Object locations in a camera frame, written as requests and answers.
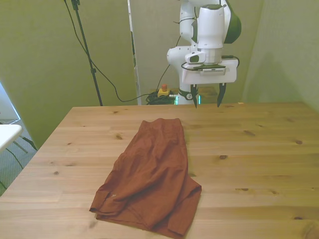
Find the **white table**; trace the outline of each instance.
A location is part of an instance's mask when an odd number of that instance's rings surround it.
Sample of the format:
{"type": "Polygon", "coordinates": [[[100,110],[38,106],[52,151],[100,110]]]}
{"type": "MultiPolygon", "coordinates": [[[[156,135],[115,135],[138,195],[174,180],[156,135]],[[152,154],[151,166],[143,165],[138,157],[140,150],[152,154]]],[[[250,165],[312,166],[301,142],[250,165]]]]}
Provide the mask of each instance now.
{"type": "MultiPolygon", "coordinates": [[[[17,124],[0,124],[0,153],[4,151],[11,143],[13,143],[23,132],[20,125],[17,124]]],[[[9,151],[22,167],[16,156],[9,151]]],[[[6,189],[5,185],[0,181],[0,184],[6,189]]]]}

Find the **cloth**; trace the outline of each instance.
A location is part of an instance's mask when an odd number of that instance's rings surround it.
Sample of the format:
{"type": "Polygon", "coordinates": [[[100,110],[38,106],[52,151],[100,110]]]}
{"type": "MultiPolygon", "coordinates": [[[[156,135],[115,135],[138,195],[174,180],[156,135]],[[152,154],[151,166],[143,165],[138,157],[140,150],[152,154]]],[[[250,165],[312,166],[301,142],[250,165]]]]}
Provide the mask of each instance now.
{"type": "Polygon", "coordinates": [[[196,213],[201,186],[188,175],[179,119],[143,121],[96,192],[96,219],[181,239],[196,213]]]}

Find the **cable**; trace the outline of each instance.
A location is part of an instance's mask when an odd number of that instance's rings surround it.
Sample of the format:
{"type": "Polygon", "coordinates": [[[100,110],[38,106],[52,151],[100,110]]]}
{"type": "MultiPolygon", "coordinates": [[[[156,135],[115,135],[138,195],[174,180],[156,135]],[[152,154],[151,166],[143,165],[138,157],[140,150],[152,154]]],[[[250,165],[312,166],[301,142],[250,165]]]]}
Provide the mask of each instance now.
{"type": "MultiPolygon", "coordinates": [[[[180,40],[180,39],[181,39],[181,36],[179,36],[175,47],[178,46],[178,43],[179,43],[179,40],[180,40]]],[[[168,65],[168,67],[166,68],[166,70],[164,71],[164,73],[162,74],[162,76],[161,76],[161,78],[160,78],[160,80],[159,80],[158,86],[156,87],[156,91],[158,91],[159,86],[160,86],[160,82],[161,82],[161,80],[163,79],[163,77],[164,77],[166,71],[169,69],[169,67],[170,67],[170,64],[168,65]]]]}
{"type": "Polygon", "coordinates": [[[99,103],[100,103],[100,106],[103,106],[103,102],[102,102],[102,97],[101,97],[101,94],[100,94],[100,89],[99,89],[98,81],[97,81],[96,75],[95,75],[96,69],[94,69],[94,68],[93,68],[93,65],[92,65],[92,60],[91,60],[91,56],[90,56],[90,52],[89,52],[89,47],[88,47],[88,45],[87,45],[87,43],[86,43],[85,34],[84,34],[84,30],[83,30],[83,26],[82,26],[80,14],[79,14],[78,5],[80,4],[80,2],[79,2],[79,0],[71,0],[71,2],[72,2],[72,5],[73,5],[73,9],[75,10],[76,17],[77,17],[77,19],[78,19],[80,31],[81,31],[82,38],[83,38],[83,43],[84,43],[85,50],[86,50],[85,52],[86,52],[86,55],[87,55],[88,60],[89,60],[90,72],[91,72],[92,77],[93,77],[93,81],[94,81],[96,93],[97,93],[98,98],[99,98],[99,103]]]}
{"type": "Polygon", "coordinates": [[[178,38],[178,40],[177,40],[177,43],[176,43],[176,46],[175,46],[175,47],[177,47],[177,45],[178,45],[178,43],[179,43],[180,38],[181,38],[181,36],[179,36],[179,38],[178,38]]]}
{"type": "Polygon", "coordinates": [[[147,105],[173,105],[175,97],[170,97],[169,95],[158,97],[158,91],[155,91],[146,98],[147,105]]]}
{"type": "Polygon", "coordinates": [[[234,58],[236,58],[238,60],[238,66],[237,66],[237,68],[238,68],[239,65],[240,65],[240,60],[239,60],[239,58],[237,56],[234,56],[234,58]]]}
{"type": "Polygon", "coordinates": [[[161,80],[163,79],[163,77],[164,77],[166,71],[169,69],[169,67],[170,67],[170,65],[168,65],[168,67],[166,68],[166,70],[165,70],[164,73],[162,74],[162,76],[161,76],[161,78],[160,78],[160,80],[159,80],[159,84],[158,84],[158,86],[156,87],[156,91],[158,91],[159,86],[160,86],[160,82],[161,82],[161,80]]]}
{"type": "Polygon", "coordinates": [[[20,138],[22,138],[24,141],[28,142],[32,146],[32,148],[34,148],[36,151],[38,151],[37,148],[35,147],[34,142],[32,140],[30,140],[30,139],[28,139],[28,138],[26,138],[24,136],[21,136],[21,135],[20,135],[20,138]]]}
{"type": "Polygon", "coordinates": [[[19,160],[17,159],[17,157],[15,156],[15,154],[12,153],[12,152],[11,152],[10,150],[8,150],[7,148],[6,148],[6,150],[9,151],[9,153],[14,156],[14,158],[16,159],[16,161],[18,162],[18,164],[20,165],[20,167],[23,169],[23,166],[21,165],[21,163],[19,162],[19,160]]]}
{"type": "Polygon", "coordinates": [[[177,22],[177,21],[173,21],[173,22],[176,23],[176,24],[180,24],[182,21],[186,21],[186,20],[196,20],[196,18],[195,17],[186,18],[186,19],[181,20],[180,22],[177,22]]]}
{"type": "Polygon", "coordinates": [[[7,187],[0,181],[0,185],[2,185],[4,187],[4,189],[7,190],[7,187]]]}
{"type": "MultiPolygon", "coordinates": [[[[68,10],[68,12],[69,12],[69,16],[70,16],[70,19],[71,19],[71,22],[72,22],[72,26],[73,26],[73,29],[74,29],[75,36],[76,36],[76,38],[78,39],[78,41],[79,41],[80,45],[82,46],[82,48],[83,48],[84,52],[86,53],[86,55],[88,55],[88,53],[86,52],[86,50],[85,50],[85,48],[84,48],[84,46],[83,46],[83,44],[82,44],[82,42],[81,42],[81,40],[80,40],[80,38],[79,38],[77,32],[76,32],[76,28],[75,28],[75,24],[74,24],[74,21],[73,21],[73,17],[72,17],[72,15],[71,15],[71,12],[70,12],[70,9],[69,9],[69,6],[68,6],[66,0],[64,0],[64,3],[65,3],[66,8],[67,8],[67,10],[68,10]]],[[[123,101],[123,100],[119,97],[117,88],[116,88],[116,86],[113,84],[113,82],[112,82],[106,75],[103,74],[103,72],[95,65],[95,63],[92,61],[92,59],[90,59],[90,60],[91,60],[92,64],[96,67],[96,69],[102,74],[102,76],[104,76],[104,77],[108,80],[108,82],[114,87],[116,96],[117,96],[117,98],[119,99],[119,101],[125,103],[125,102],[134,101],[134,100],[136,100],[136,99],[138,99],[138,98],[140,98],[140,97],[143,97],[143,96],[148,96],[148,95],[150,95],[150,94],[144,94],[144,95],[138,96],[138,97],[136,97],[136,98],[134,98],[134,99],[131,99],[131,100],[128,100],[128,101],[123,101]]]]}

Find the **floor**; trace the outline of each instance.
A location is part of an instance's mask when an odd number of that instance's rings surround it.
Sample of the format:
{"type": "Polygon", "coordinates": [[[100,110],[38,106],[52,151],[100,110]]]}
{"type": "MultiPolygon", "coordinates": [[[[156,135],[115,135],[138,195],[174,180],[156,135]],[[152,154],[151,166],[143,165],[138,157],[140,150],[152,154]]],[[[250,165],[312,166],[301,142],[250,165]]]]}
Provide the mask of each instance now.
{"type": "MultiPolygon", "coordinates": [[[[25,129],[23,122],[20,120],[15,122],[14,124],[19,124],[24,129],[22,136],[31,139],[30,135],[25,129]]],[[[36,150],[34,150],[29,143],[24,141],[22,138],[18,138],[16,140],[23,148],[25,148],[28,153],[23,152],[20,148],[18,148],[15,144],[11,144],[8,149],[16,155],[22,166],[26,166],[28,162],[35,155],[36,150]]],[[[0,153],[0,180],[6,187],[9,187],[10,184],[15,180],[15,178],[21,172],[21,167],[15,158],[10,154],[7,150],[0,153]]],[[[0,185],[0,196],[5,192],[3,186],[0,185]]]]}

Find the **wooden table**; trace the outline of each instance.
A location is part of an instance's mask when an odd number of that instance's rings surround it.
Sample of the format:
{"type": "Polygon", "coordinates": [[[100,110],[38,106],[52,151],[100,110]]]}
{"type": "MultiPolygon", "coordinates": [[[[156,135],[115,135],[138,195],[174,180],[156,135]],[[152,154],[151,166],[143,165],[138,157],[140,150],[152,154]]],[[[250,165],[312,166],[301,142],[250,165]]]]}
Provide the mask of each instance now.
{"type": "Polygon", "coordinates": [[[73,108],[0,197],[1,239],[161,239],[96,221],[142,120],[180,118],[203,187],[189,239],[317,239],[319,115],[304,104],[73,108]]]}

